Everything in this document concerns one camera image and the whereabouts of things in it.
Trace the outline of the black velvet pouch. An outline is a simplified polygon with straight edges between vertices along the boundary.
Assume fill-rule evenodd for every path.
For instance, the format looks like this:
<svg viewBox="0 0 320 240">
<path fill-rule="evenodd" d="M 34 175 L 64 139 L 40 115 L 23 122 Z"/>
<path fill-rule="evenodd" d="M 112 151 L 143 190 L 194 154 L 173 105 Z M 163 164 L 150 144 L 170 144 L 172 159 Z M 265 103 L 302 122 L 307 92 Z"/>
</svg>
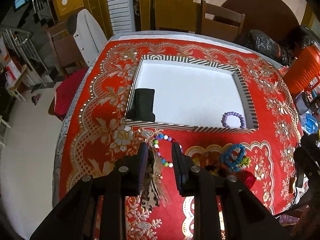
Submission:
<svg viewBox="0 0 320 240">
<path fill-rule="evenodd" d="M 130 111 L 131 119 L 135 121 L 155 122 L 153 113 L 155 90 L 149 88 L 135 89 L 133 105 Z"/>
</svg>

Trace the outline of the red gold floral tablecloth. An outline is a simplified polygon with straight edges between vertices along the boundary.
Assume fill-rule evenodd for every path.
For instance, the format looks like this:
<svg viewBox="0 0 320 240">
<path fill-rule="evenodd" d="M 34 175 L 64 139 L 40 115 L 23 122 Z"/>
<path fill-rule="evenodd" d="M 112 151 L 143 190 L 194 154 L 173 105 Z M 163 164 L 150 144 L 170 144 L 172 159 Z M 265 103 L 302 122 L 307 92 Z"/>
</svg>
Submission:
<svg viewBox="0 0 320 240">
<path fill-rule="evenodd" d="M 241 70 L 249 89 L 259 129 L 252 134 L 170 131 L 184 152 L 201 166 L 212 163 L 231 144 L 242 144 L 256 178 L 255 196 L 272 214 L 299 200 L 291 192 L 296 174 L 293 152 L 302 130 L 285 82 L 273 64 L 248 51 L 182 38 L 128 38 L 108 42 L 79 87 L 57 145 L 62 163 L 57 168 L 59 197 L 85 174 L 109 174 L 117 159 L 137 152 L 142 141 L 152 143 L 160 130 L 125 124 L 125 108 L 132 80 L 143 55 L 174 55 L 227 64 Z"/>
</svg>

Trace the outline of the dark red fabric flower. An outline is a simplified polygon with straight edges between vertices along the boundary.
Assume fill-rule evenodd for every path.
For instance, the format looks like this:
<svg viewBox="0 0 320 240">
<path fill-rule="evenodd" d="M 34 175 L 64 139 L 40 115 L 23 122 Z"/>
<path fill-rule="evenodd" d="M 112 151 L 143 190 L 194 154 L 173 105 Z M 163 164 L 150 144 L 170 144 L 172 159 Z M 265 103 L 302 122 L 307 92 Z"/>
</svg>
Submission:
<svg viewBox="0 0 320 240">
<path fill-rule="evenodd" d="M 254 176 L 254 174 L 247 170 L 238 172 L 236 176 L 248 189 L 251 189 L 256 182 L 256 177 Z"/>
</svg>

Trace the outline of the striped white tray box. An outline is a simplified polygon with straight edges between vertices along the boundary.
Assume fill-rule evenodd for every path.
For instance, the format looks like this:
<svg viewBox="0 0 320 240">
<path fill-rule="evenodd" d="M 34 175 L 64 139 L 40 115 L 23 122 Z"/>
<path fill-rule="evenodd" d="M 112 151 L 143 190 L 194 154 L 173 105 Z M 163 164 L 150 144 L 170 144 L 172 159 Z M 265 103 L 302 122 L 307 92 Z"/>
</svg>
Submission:
<svg viewBox="0 0 320 240">
<path fill-rule="evenodd" d="M 155 90 L 155 122 L 135 121 L 135 89 Z M 143 55 L 134 75 L 125 122 L 131 127 L 207 133 L 253 133 L 259 129 L 249 89 L 239 68 L 172 55 Z"/>
</svg>

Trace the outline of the red cushioned stool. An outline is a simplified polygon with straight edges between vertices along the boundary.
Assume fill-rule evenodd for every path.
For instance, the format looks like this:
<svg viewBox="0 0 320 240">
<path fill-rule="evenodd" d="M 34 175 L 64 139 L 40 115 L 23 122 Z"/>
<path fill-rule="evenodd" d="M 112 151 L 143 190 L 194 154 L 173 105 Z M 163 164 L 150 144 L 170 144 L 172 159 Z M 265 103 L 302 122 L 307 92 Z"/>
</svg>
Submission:
<svg viewBox="0 0 320 240">
<path fill-rule="evenodd" d="M 55 96 L 48 109 L 49 115 L 56 116 L 60 121 L 64 120 L 87 71 L 88 68 L 83 68 L 62 81 L 55 90 Z"/>
</svg>

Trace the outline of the white ironing board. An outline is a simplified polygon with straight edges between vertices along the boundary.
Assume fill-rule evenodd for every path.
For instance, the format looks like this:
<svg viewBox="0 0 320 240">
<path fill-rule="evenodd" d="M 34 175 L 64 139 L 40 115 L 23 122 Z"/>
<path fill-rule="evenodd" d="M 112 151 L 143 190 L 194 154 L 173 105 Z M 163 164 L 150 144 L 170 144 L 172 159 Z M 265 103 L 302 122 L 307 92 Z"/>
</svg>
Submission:
<svg viewBox="0 0 320 240">
<path fill-rule="evenodd" d="M 99 23 L 87 9 L 78 12 L 73 37 L 88 67 L 108 42 Z"/>
</svg>

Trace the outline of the black plastic bag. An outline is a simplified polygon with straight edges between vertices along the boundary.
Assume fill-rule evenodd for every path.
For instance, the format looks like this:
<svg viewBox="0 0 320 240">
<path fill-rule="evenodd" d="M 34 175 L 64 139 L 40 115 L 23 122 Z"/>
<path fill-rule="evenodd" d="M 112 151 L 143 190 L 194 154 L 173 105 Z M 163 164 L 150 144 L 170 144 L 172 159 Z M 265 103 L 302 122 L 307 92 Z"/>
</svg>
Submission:
<svg viewBox="0 0 320 240">
<path fill-rule="evenodd" d="M 247 48 L 273 59 L 282 66 L 289 67 L 293 62 L 293 56 L 286 47 L 281 46 L 260 30 L 250 30 L 247 33 L 245 45 Z"/>
</svg>

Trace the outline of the wooden chair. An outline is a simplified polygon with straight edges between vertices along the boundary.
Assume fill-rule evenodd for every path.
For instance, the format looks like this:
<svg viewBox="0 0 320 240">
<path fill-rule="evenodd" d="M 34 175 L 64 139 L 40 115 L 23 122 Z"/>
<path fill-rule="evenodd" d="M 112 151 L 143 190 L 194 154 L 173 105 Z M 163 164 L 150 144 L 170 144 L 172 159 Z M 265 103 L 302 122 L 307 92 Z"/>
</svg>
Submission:
<svg viewBox="0 0 320 240">
<path fill-rule="evenodd" d="M 245 14 L 201 1 L 200 34 L 235 42 L 242 32 Z"/>
</svg>

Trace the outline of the metal stair railing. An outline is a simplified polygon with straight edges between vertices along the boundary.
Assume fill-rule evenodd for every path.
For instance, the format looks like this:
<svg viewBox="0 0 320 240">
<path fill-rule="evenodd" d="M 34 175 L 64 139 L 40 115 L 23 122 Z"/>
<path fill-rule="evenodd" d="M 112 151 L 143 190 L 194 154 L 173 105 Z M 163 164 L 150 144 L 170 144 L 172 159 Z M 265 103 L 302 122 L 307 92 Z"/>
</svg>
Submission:
<svg viewBox="0 0 320 240">
<path fill-rule="evenodd" d="M 39 81 L 46 86 L 48 82 L 45 80 L 44 74 L 48 73 L 48 68 L 33 45 L 31 40 L 33 33 L 28 30 L 1 25 L 1 35 L 9 49 L 22 58 Z"/>
</svg>

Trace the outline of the white louvered door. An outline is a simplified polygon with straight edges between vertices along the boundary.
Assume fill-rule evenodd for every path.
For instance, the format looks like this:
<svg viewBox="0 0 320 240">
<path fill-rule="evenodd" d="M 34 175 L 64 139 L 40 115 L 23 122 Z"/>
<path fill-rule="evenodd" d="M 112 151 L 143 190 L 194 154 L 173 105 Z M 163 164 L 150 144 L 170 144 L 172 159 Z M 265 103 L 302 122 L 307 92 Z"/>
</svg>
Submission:
<svg viewBox="0 0 320 240">
<path fill-rule="evenodd" d="M 133 0 L 107 0 L 107 5 L 114 34 L 136 31 Z"/>
</svg>

